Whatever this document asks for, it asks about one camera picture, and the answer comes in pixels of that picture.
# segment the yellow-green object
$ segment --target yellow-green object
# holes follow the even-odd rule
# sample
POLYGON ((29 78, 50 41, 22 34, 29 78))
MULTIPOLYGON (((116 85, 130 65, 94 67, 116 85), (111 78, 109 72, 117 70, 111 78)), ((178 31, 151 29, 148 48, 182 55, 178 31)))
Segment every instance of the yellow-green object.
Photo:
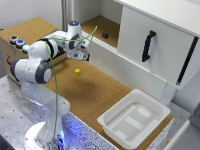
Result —
POLYGON ((80 69, 76 69, 76 70, 75 70, 75 74, 76 74, 77 76, 80 76, 81 70, 80 70, 80 69))

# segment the cabinet panel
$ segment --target cabinet panel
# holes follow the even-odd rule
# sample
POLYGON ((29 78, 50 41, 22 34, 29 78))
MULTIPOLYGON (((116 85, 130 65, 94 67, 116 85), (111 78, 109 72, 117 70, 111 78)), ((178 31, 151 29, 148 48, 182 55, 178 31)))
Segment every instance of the cabinet panel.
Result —
POLYGON ((177 83, 193 40, 193 35, 133 9, 123 8, 117 52, 173 84, 177 83), (156 36, 151 39, 150 59, 142 62, 150 31, 156 36))

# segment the white plastic bin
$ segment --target white plastic bin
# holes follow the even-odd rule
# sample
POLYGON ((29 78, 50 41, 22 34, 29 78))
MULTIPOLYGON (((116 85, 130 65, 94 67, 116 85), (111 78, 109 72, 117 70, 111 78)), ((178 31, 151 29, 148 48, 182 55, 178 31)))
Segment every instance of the white plastic bin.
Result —
POLYGON ((133 90, 98 118, 105 133, 126 149, 136 149, 169 115, 170 109, 133 90))

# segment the cable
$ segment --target cable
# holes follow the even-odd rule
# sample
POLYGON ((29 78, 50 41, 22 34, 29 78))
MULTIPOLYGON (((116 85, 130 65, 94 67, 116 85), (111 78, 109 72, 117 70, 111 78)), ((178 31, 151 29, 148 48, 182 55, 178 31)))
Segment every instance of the cable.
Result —
MULTIPOLYGON (((95 27, 94 31, 88 35, 87 37, 83 38, 83 39, 80 39, 80 40, 64 40, 64 39, 58 39, 58 38, 48 38, 49 40, 50 39, 56 39, 56 40, 62 40, 62 41, 82 41, 84 39, 88 39, 90 36, 92 36, 91 40, 90 40, 90 50, 91 50, 91 45, 92 45, 92 39, 94 37, 94 33, 96 32, 97 30, 97 26, 95 27)), ((54 76, 55 76, 55 84, 56 84, 56 120, 55 120, 55 128, 54 128, 54 137, 53 137, 53 147, 54 147, 54 144, 55 144, 55 136, 56 136, 56 128, 57 128, 57 119, 58 119, 58 86, 57 86, 57 77, 56 77, 56 70, 55 70, 55 67, 54 67, 54 63, 53 63, 53 60, 52 60, 52 57, 51 57, 51 53, 50 53, 50 50, 48 48, 48 45, 47 45, 47 42, 45 41, 45 45, 46 45, 46 48, 47 48, 47 51, 49 53, 49 58, 51 60, 51 65, 53 66, 53 72, 54 72, 54 76)))
POLYGON ((55 128, 54 128, 54 136, 53 136, 53 147, 54 147, 54 143, 55 143, 55 135, 56 135, 56 127, 57 127, 57 119, 58 119, 58 86, 57 86, 57 77, 56 77, 56 70, 55 70, 55 67, 54 67, 54 63, 53 63, 53 60, 51 58, 51 53, 50 53, 50 50, 47 46, 47 42, 45 41, 45 44, 46 44, 46 48, 47 48, 47 51, 49 53, 49 57, 50 57, 50 60, 51 60, 51 65, 53 66, 53 72, 54 72, 54 76, 55 76, 55 83, 56 83, 56 121, 55 121, 55 128))

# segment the cabinet handle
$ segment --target cabinet handle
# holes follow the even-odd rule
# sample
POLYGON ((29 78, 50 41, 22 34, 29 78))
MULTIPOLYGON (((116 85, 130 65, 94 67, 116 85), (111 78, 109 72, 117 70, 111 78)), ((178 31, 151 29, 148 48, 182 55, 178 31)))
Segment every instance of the cabinet handle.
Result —
POLYGON ((143 54, 142 54, 142 62, 145 62, 150 58, 150 56, 148 55, 148 52, 149 52, 149 47, 150 47, 150 44, 151 44, 151 38, 154 37, 154 36, 156 36, 156 32, 150 31, 149 35, 147 36, 147 39, 145 41, 144 51, 143 51, 143 54))

